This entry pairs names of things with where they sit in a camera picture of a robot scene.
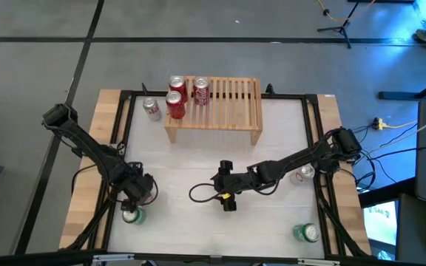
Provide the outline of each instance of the white table surface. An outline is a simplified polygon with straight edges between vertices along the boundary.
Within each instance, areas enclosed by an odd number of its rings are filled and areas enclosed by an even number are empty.
[[[142,225],[127,224],[116,207],[109,251],[222,256],[324,258],[322,241],[299,242],[292,234],[297,224],[319,225],[313,183],[291,184],[288,176],[271,196],[253,191],[236,197],[237,211],[224,212],[217,200],[195,203],[189,189],[217,173],[220,160],[231,160],[233,173],[263,160],[279,160],[307,147],[300,100],[263,99],[263,133],[252,146],[248,132],[178,130],[170,143],[163,119],[152,122],[136,99],[126,147],[126,161],[141,161],[154,176],[159,195],[145,207]],[[157,98],[163,118],[165,98]],[[216,194],[200,187],[192,196]]]

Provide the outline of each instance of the tripod stand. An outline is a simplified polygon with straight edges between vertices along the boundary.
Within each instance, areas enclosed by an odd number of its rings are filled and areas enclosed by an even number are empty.
[[[346,44],[348,45],[348,49],[351,49],[351,42],[349,41],[348,34],[346,34],[346,26],[349,25],[349,19],[353,15],[354,11],[356,10],[356,7],[358,7],[359,2],[357,1],[356,4],[354,4],[353,9],[349,13],[349,15],[346,17],[345,22],[343,25],[339,27],[327,27],[327,28],[321,28],[317,29],[317,32],[321,33],[327,30],[334,30],[335,32],[343,35],[345,37]],[[326,16],[330,13],[330,10],[323,10],[323,15]]]

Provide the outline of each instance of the wooden frame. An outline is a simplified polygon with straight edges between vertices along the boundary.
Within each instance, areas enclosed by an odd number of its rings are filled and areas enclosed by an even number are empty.
[[[189,95],[185,116],[173,119],[166,112],[165,129],[171,143],[175,142],[178,129],[249,131],[251,144],[257,143],[263,132],[259,79],[208,77],[211,98],[206,106],[197,105],[193,98],[195,77],[184,79]]]

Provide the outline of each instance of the green can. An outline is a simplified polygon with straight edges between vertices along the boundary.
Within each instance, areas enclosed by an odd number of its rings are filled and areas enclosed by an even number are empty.
[[[295,225],[294,236],[299,241],[314,243],[320,239],[320,230],[312,223]]]
[[[123,211],[123,221],[141,225],[146,220],[146,212],[142,208],[137,208],[133,212]]]

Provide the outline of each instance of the soda can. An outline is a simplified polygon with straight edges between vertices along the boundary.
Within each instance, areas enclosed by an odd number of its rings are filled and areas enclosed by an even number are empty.
[[[193,92],[195,103],[200,106],[205,106],[210,100],[210,83],[205,77],[195,78],[193,82]]]
[[[142,107],[146,111],[147,116],[152,121],[157,121],[162,117],[162,112],[160,111],[159,104],[157,100],[151,97],[147,97],[142,102]]]
[[[189,100],[186,83],[182,76],[172,76],[170,78],[169,88],[171,91],[179,92],[180,95],[182,95],[183,103],[186,103]]]
[[[182,95],[179,92],[171,91],[167,93],[166,104],[172,118],[182,119],[185,115],[185,105],[182,101]]]
[[[318,226],[312,223],[294,226],[294,236],[299,241],[315,243],[320,239]]]
[[[299,167],[289,174],[290,181],[294,185],[302,185],[303,183],[312,180],[314,176],[315,169],[310,164]]]
[[[141,208],[136,208],[133,212],[123,211],[123,221],[141,225],[146,220],[146,212]]]

